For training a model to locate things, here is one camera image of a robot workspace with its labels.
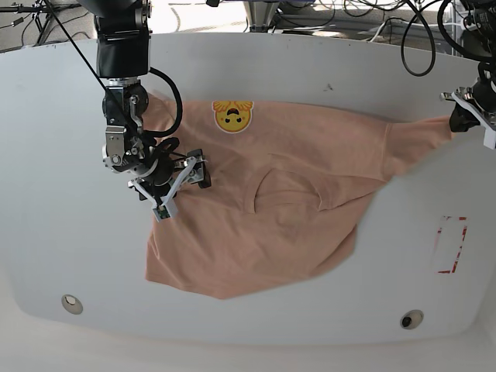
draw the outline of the metal grommet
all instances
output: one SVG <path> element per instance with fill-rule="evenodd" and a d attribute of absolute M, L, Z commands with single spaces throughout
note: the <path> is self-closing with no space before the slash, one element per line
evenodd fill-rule
<path fill-rule="evenodd" d="M 71 294 L 62 296 L 62 306 L 74 315 L 80 315 L 83 312 L 83 304 Z"/>
<path fill-rule="evenodd" d="M 424 320 L 424 313 L 420 310 L 411 310 L 401 317 L 400 326 L 403 329 L 415 329 Z"/>

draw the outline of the t-shirt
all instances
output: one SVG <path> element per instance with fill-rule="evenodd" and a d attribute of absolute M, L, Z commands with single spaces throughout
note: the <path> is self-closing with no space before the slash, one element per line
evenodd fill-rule
<path fill-rule="evenodd" d="M 175 102 L 150 97 L 146 129 Z M 215 298 L 302 281 L 353 252 L 374 192 L 452 138 L 449 118 L 392 124 L 280 102 L 185 102 L 177 152 L 203 149 L 212 186 L 185 185 L 153 221 L 146 279 Z"/>

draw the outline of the white table surface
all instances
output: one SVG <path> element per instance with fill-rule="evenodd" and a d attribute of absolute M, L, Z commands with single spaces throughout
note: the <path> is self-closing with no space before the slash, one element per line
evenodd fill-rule
<path fill-rule="evenodd" d="M 95 43 L 79 45 L 94 63 Z M 414 69 L 428 59 L 408 50 Z M 450 113 L 439 93 L 477 74 L 475 63 L 442 55 L 428 77 L 415 78 L 394 46 L 265 34 L 155 36 L 151 64 L 184 100 L 301 102 L 401 121 Z M 474 320 L 496 262 L 496 153 L 482 146 L 481 130 L 380 191 L 354 254 L 332 272 L 220 301 L 144 280 L 150 207 L 127 189 L 126 175 L 102 166 L 103 94 L 72 47 L 2 54 L 0 71 L 0 259 L 24 312 L 137 336 L 274 345 L 444 336 Z M 170 94 L 152 76 L 143 81 Z M 449 275 L 431 268 L 443 215 L 470 218 Z M 62 308 L 64 294 L 82 301 L 81 315 Z M 400 318 L 414 308 L 424 322 L 405 331 Z"/>

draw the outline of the black cable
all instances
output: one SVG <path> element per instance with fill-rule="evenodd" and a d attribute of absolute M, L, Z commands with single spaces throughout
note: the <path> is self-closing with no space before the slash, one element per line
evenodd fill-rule
<path fill-rule="evenodd" d="M 174 120 L 174 124 L 167 130 L 163 131 L 148 131 L 145 133 L 152 134 L 155 138 L 163 138 L 172 135 L 181 124 L 181 120 L 183 119 L 183 101 L 181 99 L 181 94 L 179 93 L 179 89 L 177 89 L 176 84 L 172 81 L 170 77 L 164 74 L 162 71 L 157 70 L 156 68 L 151 67 L 150 73 L 159 77 L 163 81 L 169 84 L 170 89 L 172 90 L 172 94 L 174 95 L 174 99 L 176 100 L 176 119 Z"/>
<path fill-rule="evenodd" d="M 454 4 L 453 4 L 453 9 L 455 9 L 455 12 L 457 13 L 457 15 L 459 15 L 459 16 L 460 16 L 460 18 L 463 18 L 463 19 L 465 19 L 465 18 L 466 18 L 466 17 L 463 17 L 463 16 L 460 14 L 460 12 L 458 12 L 458 9 L 456 8 L 456 6 L 455 6 Z"/>
<path fill-rule="evenodd" d="M 434 4 L 435 2 L 439 2 L 441 0 L 434 0 L 434 2 L 430 2 L 428 5 L 424 6 L 423 8 L 417 9 L 410 0 L 404 0 L 405 3 L 412 9 L 412 11 L 415 13 L 415 16 L 410 19 L 410 23 L 407 25 L 405 29 L 405 33 L 403 33 L 403 38 L 401 39 L 401 47 L 400 47 L 400 52 L 401 52 L 401 62 L 403 63 L 403 66 L 405 67 L 405 70 L 409 72 L 409 74 L 416 76 L 418 78 L 422 76 L 426 76 L 429 72 L 432 71 L 434 68 L 434 65 L 436 64 L 436 42 L 434 41 L 434 36 L 432 34 L 432 30 L 429 27 L 429 24 L 425 20 L 424 16 L 422 15 L 422 11 L 429 7 L 430 5 Z M 425 28 L 425 31 L 427 32 L 427 36 L 429 37 L 429 42 L 431 44 L 431 62 L 427 69 L 423 72 L 415 72 L 413 71 L 408 64 L 406 63 L 405 59 L 405 41 L 406 41 L 406 36 L 408 34 L 408 31 L 410 30 L 410 27 L 412 27 L 413 22 L 416 19 L 419 19 L 422 25 Z"/>
<path fill-rule="evenodd" d="M 185 155 L 174 152 L 178 147 L 179 147 L 179 139 L 177 139 L 176 137 L 169 137 L 164 139 L 162 142 L 160 142 L 157 145 L 155 151 L 152 153 L 150 157 L 150 167 L 153 165 L 155 160 L 158 159 L 160 152 L 165 152 L 180 157 L 180 159 L 175 159 L 175 160 L 187 159 Z"/>
<path fill-rule="evenodd" d="M 443 3 L 439 7 L 439 11 L 437 12 L 437 26 L 439 27 L 439 31 L 441 32 L 441 35 L 443 36 L 444 40 L 458 53 L 460 53 L 463 57 L 469 58 L 471 60 L 476 60 L 479 62 L 485 62 L 485 63 L 493 63 L 493 58 L 492 57 L 484 57 L 484 56 L 479 56 L 477 54 L 473 54 L 469 52 L 467 49 L 465 49 L 463 46 L 459 45 L 456 43 L 455 40 L 451 38 L 451 36 L 448 34 L 446 29 L 444 28 L 443 24 L 443 16 L 444 16 L 444 11 L 446 10 L 446 7 L 448 6 L 449 3 L 451 3 L 452 0 L 443 0 Z"/>
<path fill-rule="evenodd" d="M 386 19 L 386 20 L 383 22 L 383 24 L 384 24 L 384 25 L 382 26 L 382 30 L 381 30 L 381 31 L 380 31 L 377 35 L 379 36 L 379 35 L 381 35 L 381 34 L 383 33 L 383 31 L 386 29 L 386 26 L 387 26 L 387 24 L 388 24 L 388 22 L 389 22 L 389 25 L 390 25 L 390 27 L 391 27 L 391 31 L 389 32 L 389 38 L 390 38 L 390 39 L 389 39 L 389 43 L 390 43 L 390 44 L 391 44 L 391 35 L 392 35 L 392 33 L 393 33 L 393 30 L 392 30 L 392 28 L 393 28 L 393 22 L 392 22 L 392 21 L 393 21 L 393 20 L 398 20 L 398 21 L 407 22 L 407 20 L 406 20 L 406 19 L 403 19 L 403 18 L 401 18 L 401 17 L 389 17 L 388 19 Z"/>
<path fill-rule="evenodd" d="M 383 12 L 393 12 L 394 10 L 400 9 L 406 3 L 405 0 L 398 0 L 396 2 L 391 2 L 389 4 L 376 5 L 376 4 L 372 4 L 368 0 L 354 0 L 354 1 L 361 2 L 362 4 L 368 5 L 371 8 L 381 10 Z M 393 5 L 392 8 L 385 8 L 385 6 L 391 6 L 391 5 Z"/>
<path fill-rule="evenodd" d="M 309 28 L 315 28 L 315 27 L 324 27 L 324 26 L 327 26 L 328 24 L 330 24 L 333 20 L 334 20 L 334 16 L 336 15 L 336 8 L 333 6 L 332 7 L 332 15 L 331 15 L 331 18 L 327 21 L 325 21 L 325 23 L 323 23 L 322 25 L 302 25 L 301 23 L 296 23 L 296 22 L 293 22 L 291 21 L 290 19 L 287 19 L 286 17 L 284 17 L 281 12 L 279 11 L 279 9 L 276 9 L 276 13 L 277 15 L 279 16 L 279 18 L 283 19 L 284 21 L 292 24 L 292 25 L 295 25 L 295 26 L 298 26 L 298 27 L 309 27 Z"/>
<path fill-rule="evenodd" d="M 372 12 L 374 10 L 374 8 L 370 7 L 369 9 L 367 9 L 365 11 L 365 13 L 360 13 L 360 14 L 353 14 L 347 7 L 346 7 L 346 3 L 349 2 L 351 4 L 353 4 L 354 0 L 343 0 L 343 11 L 350 17 L 353 17 L 353 18 L 360 18 L 360 17 L 364 17 L 366 16 L 367 14 L 369 14 L 370 12 Z"/>
<path fill-rule="evenodd" d="M 20 17 L 18 19 L 14 19 L 12 22 L 10 22 L 10 24 L 2 26 L 2 27 L 0 27 L 0 29 L 6 29 L 7 27 L 16 27 L 17 25 L 20 25 L 21 23 L 23 23 L 26 20 L 26 18 L 28 18 L 28 17 L 29 17 L 29 14 L 26 17 Z"/>
<path fill-rule="evenodd" d="M 78 33 L 74 33 L 71 35 L 71 38 L 73 39 L 77 35 L 84 35 L 86 36 L 86 39 L 91 39 L 91 36 L 89 36 L 85 31 L 79 31 Z"/>
<path fill-rule="evenodd" d="M 284 4 L 285 4 L 285 5 L 287 5 L 287 6 L 289 6 L 289 7 L 291 7 L 291 8 L 293 8 L 293 9 L 298 9 L 298 10 L 299 10 L 299 9 L 303 9 L 303 8 L 307 8 L 307 7 L 309 7 L 310 5 L 312 5 L 312 3 L 311 3 L 311 2 L 307 2 L 307 3 L 306 3 L 306 4 L 304 4 L 303 6 L 296 6 L 296 5 L 291 4 L 290 2 L 285 2 Z"/>
<path fill-rule="evenodd" d="M 334 5 L 336 4 L 336 2 L 334 0 L 332 0 L 332 4 L 330 6 L 329 6 L 329 4 L 324 4 L 322 2 L 322 0 L 319 0 L 319 2 L 320 2 L 320 5 L 322 5 L 324 8 L 329 9 L 329 10 L 333 9 Z"/>
<path fill-rule="evenodd" d="M 34 18 L 31 18 L 31 20 L 28 22 L 28 24 L 26 25 L 26 27 L 24 27 L 24 30 L 22 31 L 21 33 L 21 46 L 24 47 L 24 34 L 26 33 L 26 30 L 28 29 L 28 27 L 31 25 L 31 23 L 33 23 L 34 21 Z"/>
<path fill-rule="evenodd" d="M 79 3 L 75 4 L 66 4 L 66 5 L 54 5 L 53 9 L 55 12 L 59 12 L 61 10 L 66 9 L 75 9 L 80 8 L 82 5 Z M 0 6 L 0 13 L 50 13 L 50 10 L 44 9 L 44 7 L 36 7 L 36 6 Z"/>
<path fill-rule="evenodd" d="M 83 14 L 83 15 L 80 15 L 80 16 L 78 16 L 78 17 L 74 17 L 74 18 L 72 18 L 72 19 L 69 19 L 69 20 L 67 20 L 67 21 L 64 21 L 64 22 L 62 22 L 62 24 L 63 24 L 63 25 L 65 25 L 66 23 L 69 23 L 69 22 L 75 21 L 76 19 L 81 19 L 81 18 L 84 18 L 84 17 L 85 17 L 85 16 L 87 16 L 88 14 L 90 14 L 90 12 L 86 12 L 86 13 L 85 13 L 85 14 Z M 54 31 L 57 27 L 59 27 L 59 25 L 55 25 L 54 27 L 52 27 L 52 28 L 50 29 L 50 31 L 48 32 L 48 34 L 45 36 L 45 41 L 47 41 L 47 40 L 48 40 L 48 38 L 50 37 L 50 35 L 52 34 L 52 32 L 53 32 L 53 31 Z"/>

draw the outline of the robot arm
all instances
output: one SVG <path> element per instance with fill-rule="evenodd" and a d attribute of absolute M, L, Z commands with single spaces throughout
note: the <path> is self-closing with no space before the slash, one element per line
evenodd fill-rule
<path fill-rule="evenodd" d="M 449 118 L 452 132 L 466 132 L 474 126 L 484 127 L 484 145 L 496 150 L 496 1 L 467 0 L 468 25 L 476 25 L 482 47 L 489 56 L 476 55 L 455 43 L 443 26 L 443 14 L 450 0 L 443 0 L 438 11 L 438 27 L 448 44 L 462 56 L 479 61 L 477 82 L 472 87 L 461 87 L 441 98 L 455 102 Z"/>
<path fill-rule="evenodd" d="M 184 183 L 210 186 L 202 150 L 172 159 L 179 139 L 170 137 L 181 122 L 181 96 L 174 82 L 150 68 L 150 34 L 148 18 L 150 0 L 78 0 L 95 14 L 98 33 L 97 75 L 108 79 L 103 100 L 107 120 L 103 162 L 114 173 L 135 176 L 128 186 L 139 192 L 141 200 L 152 203 L 157 220 L 174 217 L 177 208 L 173 197 Z M 173 128 L 149 132 L 143 128 L 143 113 L 148 94 L 139 76 L 152 72 L 173 89 L 181 110 Z M 156 138 L 164 138 L 157 145 Z"/>

